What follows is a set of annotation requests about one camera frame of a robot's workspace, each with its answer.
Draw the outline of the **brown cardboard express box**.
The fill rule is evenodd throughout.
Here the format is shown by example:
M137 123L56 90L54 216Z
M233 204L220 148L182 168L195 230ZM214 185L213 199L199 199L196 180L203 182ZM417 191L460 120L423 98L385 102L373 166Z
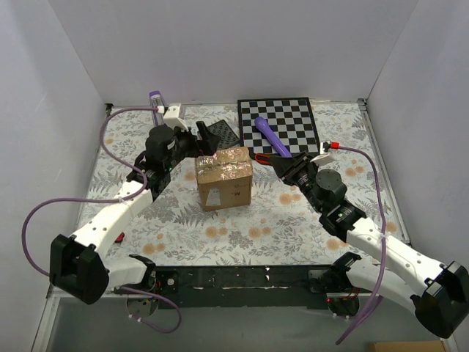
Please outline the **brown cardboard express box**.
M251 204L253 167L247 147L219 150L195 160L202 209L222 210Z

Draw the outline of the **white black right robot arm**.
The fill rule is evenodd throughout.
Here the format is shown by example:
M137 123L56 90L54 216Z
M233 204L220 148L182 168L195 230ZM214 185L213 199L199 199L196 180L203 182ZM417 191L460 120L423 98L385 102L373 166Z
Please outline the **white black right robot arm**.
M468 270L457 261L445 264L427 257L378 230L347 200L341 175L319 169L316 161L302 153L292 158L272 155L269 163L283 183L299 188L327 233L380 263L376 268L345 255L331 268L333 286L344 292L354 286L370 290L409 309L434 335L449 338L468 316Z

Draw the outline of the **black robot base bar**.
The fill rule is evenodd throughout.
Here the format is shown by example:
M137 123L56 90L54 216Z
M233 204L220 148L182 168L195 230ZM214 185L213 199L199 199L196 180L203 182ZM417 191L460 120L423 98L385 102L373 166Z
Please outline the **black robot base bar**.
M161 295L180 308L326 309L329 295L353 301L360 292L344 274L358 255L346 257L339 265L156 266L148 284L128 286Z

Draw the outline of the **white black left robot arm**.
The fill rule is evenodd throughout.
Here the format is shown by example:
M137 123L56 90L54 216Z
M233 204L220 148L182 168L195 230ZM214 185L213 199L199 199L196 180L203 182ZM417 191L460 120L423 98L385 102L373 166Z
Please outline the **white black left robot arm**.
M108 250L132 220L149 207L171 181L171 171L185 158L214 155L220 136L198 122L199 135L179 127L159 125L150 130L144 151L113 203L72 235L58 235L51 244L49 279L53 286L85 304L95 303L107 290L130 286L148 293L157 284L156 265L131 254L116 263L103 262Z

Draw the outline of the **grey studded building plate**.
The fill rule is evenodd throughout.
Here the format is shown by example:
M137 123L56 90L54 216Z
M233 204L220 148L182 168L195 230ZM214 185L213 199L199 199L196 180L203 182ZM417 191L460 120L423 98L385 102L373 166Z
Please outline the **grey studded building plate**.
M207 127L208 131L220 137L217 150L225 150L239 145L240 138L226 120L214 122Z

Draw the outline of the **black white chessboard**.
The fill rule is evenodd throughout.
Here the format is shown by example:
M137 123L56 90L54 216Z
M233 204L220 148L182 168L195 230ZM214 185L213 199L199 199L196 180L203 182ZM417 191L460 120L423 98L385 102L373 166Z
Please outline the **black white chessboard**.
M257 153L275 154L254 120L263 117L287 150L296 155L301 152L315 153L320 139L314 120L313 109L307 97L245 99L237 102L240 144Z

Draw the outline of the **purple toy microphone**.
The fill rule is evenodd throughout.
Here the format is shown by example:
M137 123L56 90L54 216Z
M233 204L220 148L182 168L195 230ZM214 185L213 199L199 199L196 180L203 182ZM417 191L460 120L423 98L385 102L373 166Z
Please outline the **purple toy microphone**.
M272 128L268 124L268 121L261 116L258 116L254 120L254 124L256 128L264 135L264 137L269 141L272 148L284 158L291 158L292 154L288 149L285 147L283 142L277 137L277 135L273 132Z

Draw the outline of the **purple capped clear bottle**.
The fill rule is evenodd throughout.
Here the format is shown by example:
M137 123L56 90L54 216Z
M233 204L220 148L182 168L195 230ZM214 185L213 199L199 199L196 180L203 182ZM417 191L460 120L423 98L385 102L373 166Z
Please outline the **purple capped clear bottle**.
M149 93L149 103L150 103L150 106L153 109L155 109L152 112L154 126L163 125L164 124L163 116L166 112L166 108L168 104L163 99L160 91L156 90L156 91L152 91Z

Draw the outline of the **small red object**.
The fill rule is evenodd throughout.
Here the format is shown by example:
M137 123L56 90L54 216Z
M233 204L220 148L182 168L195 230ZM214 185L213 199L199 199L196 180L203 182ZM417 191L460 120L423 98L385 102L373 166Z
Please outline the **small red object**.
M125 237L125 234L123 232L121 232L119 234L119 236L117 237L117 239L115 240L115 242L116 243L121 243L123 241L124 237Z

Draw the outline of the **brown cardboard boxes on floor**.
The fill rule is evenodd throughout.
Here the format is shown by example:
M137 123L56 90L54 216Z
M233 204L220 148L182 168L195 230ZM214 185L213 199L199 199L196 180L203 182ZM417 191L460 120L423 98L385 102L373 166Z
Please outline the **brown cardboard boxes on floor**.
M370 352L446 352L443 342L373 342L369 345Z

